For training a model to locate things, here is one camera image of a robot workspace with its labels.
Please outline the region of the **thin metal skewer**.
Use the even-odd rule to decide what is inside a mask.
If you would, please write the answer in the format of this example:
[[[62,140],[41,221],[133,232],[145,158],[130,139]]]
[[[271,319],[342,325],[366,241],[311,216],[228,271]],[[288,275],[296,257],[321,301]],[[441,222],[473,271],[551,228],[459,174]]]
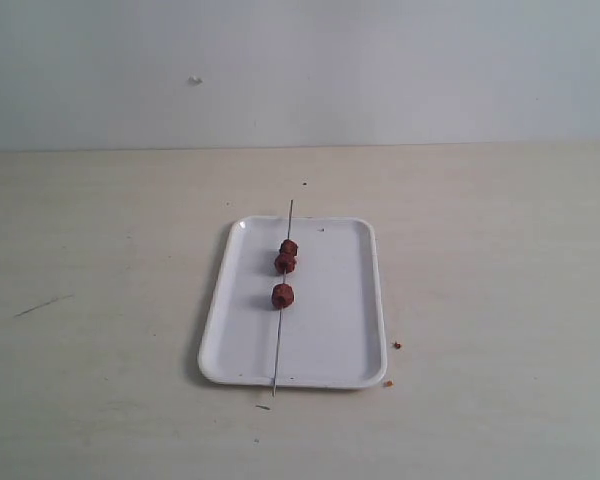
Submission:
[[[289,203],[288,210],[288,222],[287,222],[287,235],[286,240],[290,240],[291,229],[292,229],[292,219],[293,219],[293,209],[294,209],[294,199],[292,198]],[[286,275],[287,270],[285,268],[284,273],[282,274],[282,285],[286,285]],[[276,338],[276,349],[275,349],[275,360],[274,360],[274,375],[272,380],[272,398],[276,397],[277,386],[278,386],[278,371],[279,371],[279,358],[280,358],[280,347],[281,347],[281,333],[282,333],[282,321],[284,316],[284,310],[286,307],[282,305],[278,308],[278,323],[277,323],[277,338]]]

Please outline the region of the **white rectangular plastic tray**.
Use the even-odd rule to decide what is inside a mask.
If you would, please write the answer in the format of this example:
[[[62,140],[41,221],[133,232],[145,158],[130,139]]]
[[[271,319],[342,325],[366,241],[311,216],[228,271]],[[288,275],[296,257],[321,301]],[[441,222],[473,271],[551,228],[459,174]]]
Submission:
[[[287,220],[250,216],[231,226],[198,353],[214,383],[272,387],[278,310],[272,289]],[[377,247],[357,218],[294,218],[298,245],[286,275],[278,388],[363,389],[387,369]]]

